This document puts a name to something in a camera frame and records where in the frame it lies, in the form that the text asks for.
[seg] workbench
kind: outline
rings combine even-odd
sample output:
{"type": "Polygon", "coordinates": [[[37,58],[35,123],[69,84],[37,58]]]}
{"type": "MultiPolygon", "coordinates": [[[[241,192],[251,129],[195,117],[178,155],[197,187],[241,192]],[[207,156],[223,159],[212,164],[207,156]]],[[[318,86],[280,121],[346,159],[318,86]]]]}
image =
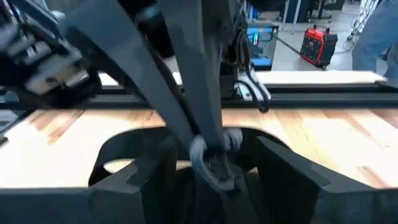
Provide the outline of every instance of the workbench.
{"type": "MultiPolygon", "coordinates": [[[[350,74],[346,82],[380,79],[370,73],[350,74]]],[[[288,82],[288,77],[280,82],[288,82]]],[[[362,183],[375,188],[398,187],[396,110],[222,112],[225,126],[261,129],[296,153],[362,183]]],[[[37,110],[6,133],[9,141],[0,148],[0,187],[87,186],[106,140],[129,129],[163,125],[153,110],[37,110]]],[[[107,169],[118,170],[126,163],[113,165],[116,167],[107,169]]]]}

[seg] person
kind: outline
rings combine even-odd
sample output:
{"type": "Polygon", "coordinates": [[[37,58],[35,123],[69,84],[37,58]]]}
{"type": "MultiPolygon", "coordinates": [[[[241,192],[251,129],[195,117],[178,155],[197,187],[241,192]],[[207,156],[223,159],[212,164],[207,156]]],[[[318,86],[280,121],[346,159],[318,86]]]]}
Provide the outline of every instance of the person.
{"type": "Polygon", "coordinates": [[[382,0],[370,15],[352,51],[353,70],[376,72],[376,60],[390,47],[387,56],[387,82],[398,88],[398,0],[382,0]]]}

